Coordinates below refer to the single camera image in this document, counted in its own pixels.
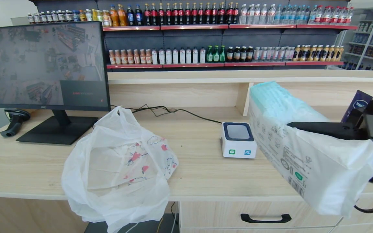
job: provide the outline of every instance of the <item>black drawer handle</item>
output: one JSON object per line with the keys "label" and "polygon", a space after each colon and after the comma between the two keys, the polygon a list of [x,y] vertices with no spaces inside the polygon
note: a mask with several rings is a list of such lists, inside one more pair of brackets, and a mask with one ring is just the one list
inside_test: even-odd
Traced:
{"label": "black drawer handle", "polygon": [[252,223],[252,224],[284,224],[287,222],[290,222],[291,217],[290,214],[282,214],[281,215],[281,220],[277,221],[259,221],[259,220],[253,220],[250,218],[250,215],[248,214],[241,214],[241,220],[247,222],[247,223]]}

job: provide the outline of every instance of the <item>green glass bottle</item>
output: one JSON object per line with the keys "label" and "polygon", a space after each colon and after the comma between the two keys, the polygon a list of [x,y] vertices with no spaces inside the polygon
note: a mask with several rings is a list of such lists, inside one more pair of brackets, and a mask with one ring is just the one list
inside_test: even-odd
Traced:
{"label": "green glass bottle", "polygon": [[220,54],[218,53],[218,45],[215,46],[215,52],[214,52],[214,62],[220,61]]}
{"label": "green glass bottle", "polygon": [[212,46],[208,46],[207,62],[213,62]]}
{"label": "green glass bottle", "polygon": [[220,62],[225,62],[225,46],[221,45]]}

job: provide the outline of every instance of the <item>security camera footage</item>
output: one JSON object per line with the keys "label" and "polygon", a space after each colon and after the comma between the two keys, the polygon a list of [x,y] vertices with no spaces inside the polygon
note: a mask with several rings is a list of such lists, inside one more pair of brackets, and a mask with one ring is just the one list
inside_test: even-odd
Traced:
{"label": "security camera footage", "polygon": [[0,104],[108,107],[98,23],[0,28]]}

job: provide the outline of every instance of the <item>wall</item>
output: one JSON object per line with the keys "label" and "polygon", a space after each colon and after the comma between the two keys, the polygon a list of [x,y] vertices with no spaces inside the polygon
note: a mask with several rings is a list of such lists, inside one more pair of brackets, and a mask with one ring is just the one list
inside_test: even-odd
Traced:
{"label": "wall", "polygon": [[11,18],[37,12],[34,3],[28,0],[0,0],[0,27],[12,26]]}

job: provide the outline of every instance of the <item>white plastic bag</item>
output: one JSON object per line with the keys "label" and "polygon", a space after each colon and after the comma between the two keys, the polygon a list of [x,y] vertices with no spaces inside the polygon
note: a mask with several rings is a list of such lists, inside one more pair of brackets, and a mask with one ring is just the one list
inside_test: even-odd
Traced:
{"label": "white plastic bag", "polygon": [[177,166],[167,140],[119,106],[77,142],[61,185],[83,221],[106,221],[108,233],[115,233],[129,223],[161,219],[170,196],[167,180]]}
{"label": "white plastic bag", "polygon": [[276,82],[251,88],[249,113],[260,150],[299,195],[319,214],[348,217],[373,177],[373,142],[287,126],[329,120]]}

